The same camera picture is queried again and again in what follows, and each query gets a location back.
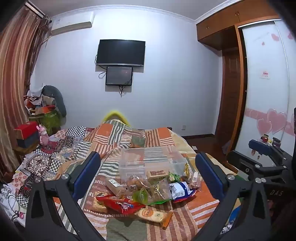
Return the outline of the clear bag orange snacks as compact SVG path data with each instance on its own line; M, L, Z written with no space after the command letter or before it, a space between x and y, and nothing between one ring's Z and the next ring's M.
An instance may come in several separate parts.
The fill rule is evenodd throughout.
M131 175L125 183L130 192L141 190L142 188L150 188L147 177L143 175Z

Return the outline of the small wall monitor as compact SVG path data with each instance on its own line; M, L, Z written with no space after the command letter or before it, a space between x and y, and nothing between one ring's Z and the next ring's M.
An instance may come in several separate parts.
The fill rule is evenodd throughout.
M125 66L108 66L106 70L106 85L110 86L131 86L133 68Z

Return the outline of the clear green-edged cookie bag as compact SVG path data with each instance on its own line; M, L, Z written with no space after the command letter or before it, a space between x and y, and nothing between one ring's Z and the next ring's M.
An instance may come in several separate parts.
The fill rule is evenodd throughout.
M151 204L161 204L171 200L170 185L166 179L150 186Z

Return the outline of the dark blue box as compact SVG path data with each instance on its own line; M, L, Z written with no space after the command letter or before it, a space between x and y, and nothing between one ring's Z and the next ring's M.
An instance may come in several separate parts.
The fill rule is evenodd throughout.
M32 135L30 135L29 137L27 137L26 139L22 140L22 139L16 139L16 142L18 144L19 147L21 148L28 148L30 147L32 144L36 144L39 142L39 133L35 132Z

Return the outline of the labelled bread roll pack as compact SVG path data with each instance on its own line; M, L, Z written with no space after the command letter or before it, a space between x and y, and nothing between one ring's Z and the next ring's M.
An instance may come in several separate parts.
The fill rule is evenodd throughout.
M105 179L106 187L118 198L127 196L127 189L113 178Z

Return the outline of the red cartoon snack bag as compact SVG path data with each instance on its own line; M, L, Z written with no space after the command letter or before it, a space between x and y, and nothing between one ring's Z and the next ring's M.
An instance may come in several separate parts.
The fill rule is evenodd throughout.
M95 199L98 202L102 202L107 208L124 215L134 214L140 209L145 208L144 204L135 202L126 197L118 198L116 196L107 195L95 197Z

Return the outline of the yellow chips snack bag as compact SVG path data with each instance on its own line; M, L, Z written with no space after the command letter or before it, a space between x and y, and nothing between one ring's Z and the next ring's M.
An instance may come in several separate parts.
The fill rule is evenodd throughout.
M188 163L186 163L184 166L184 173L183 173L185 180L190 180L192 174L193 174L193 172L192 172L190 165Z

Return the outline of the brown text cake pack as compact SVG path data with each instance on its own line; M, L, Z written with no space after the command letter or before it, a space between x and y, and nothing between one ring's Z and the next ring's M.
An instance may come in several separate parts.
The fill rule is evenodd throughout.
M169 170L167 169L147 171L147 180L151 184L163 180L168 176Z

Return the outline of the yellow foam headboard arch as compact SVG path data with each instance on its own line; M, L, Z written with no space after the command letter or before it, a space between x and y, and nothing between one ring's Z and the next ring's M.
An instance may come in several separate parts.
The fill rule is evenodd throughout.
M120 120L125 125L130 126L127 118L120 111L117 110L111 110L110 112L108 112L102 121L104 122L109 120Z

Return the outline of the blue white snack bag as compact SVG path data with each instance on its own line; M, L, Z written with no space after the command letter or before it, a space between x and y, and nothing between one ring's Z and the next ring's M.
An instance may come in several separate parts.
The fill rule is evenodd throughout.
M196 189L190 189L186 182L175 182L169 184L171 200L173 203L182 202L196 194Z

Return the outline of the pink rabbit toy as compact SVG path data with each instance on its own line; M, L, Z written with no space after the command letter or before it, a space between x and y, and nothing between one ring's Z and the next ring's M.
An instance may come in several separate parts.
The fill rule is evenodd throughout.
M49 143L49 136L47 134L47 130L43 125L36 126L39 133L39 141L41 146L47 146Z

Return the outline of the large wall television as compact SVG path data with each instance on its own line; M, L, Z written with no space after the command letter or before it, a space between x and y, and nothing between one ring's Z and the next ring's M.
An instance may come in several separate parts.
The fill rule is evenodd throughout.
M145 41L104 39L99 41L96 65L144 66Z

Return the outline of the green pea snack bag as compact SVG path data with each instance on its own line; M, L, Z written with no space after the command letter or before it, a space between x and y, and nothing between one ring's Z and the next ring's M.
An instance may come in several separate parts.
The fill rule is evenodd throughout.
M181 182L180 175L169 172L168 183L176 183L176 182Z

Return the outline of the clear plastic storage box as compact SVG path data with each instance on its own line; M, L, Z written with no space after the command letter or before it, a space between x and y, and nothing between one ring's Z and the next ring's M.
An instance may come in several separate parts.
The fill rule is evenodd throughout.
M119 176L122 182L131 175L147 175L147 171L167 169L182 176L185 157L175 146L123 149L119 160Z

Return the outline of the orange bear biscuit pack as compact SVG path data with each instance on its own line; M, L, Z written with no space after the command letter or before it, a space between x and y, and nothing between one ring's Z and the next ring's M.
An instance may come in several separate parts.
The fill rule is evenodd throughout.
M142 208L135 213L135 216L146 221L158 223L161 225L162 229L165 230L171 221L173 213L171 211L164 212L164 211L156 211L148 208Z

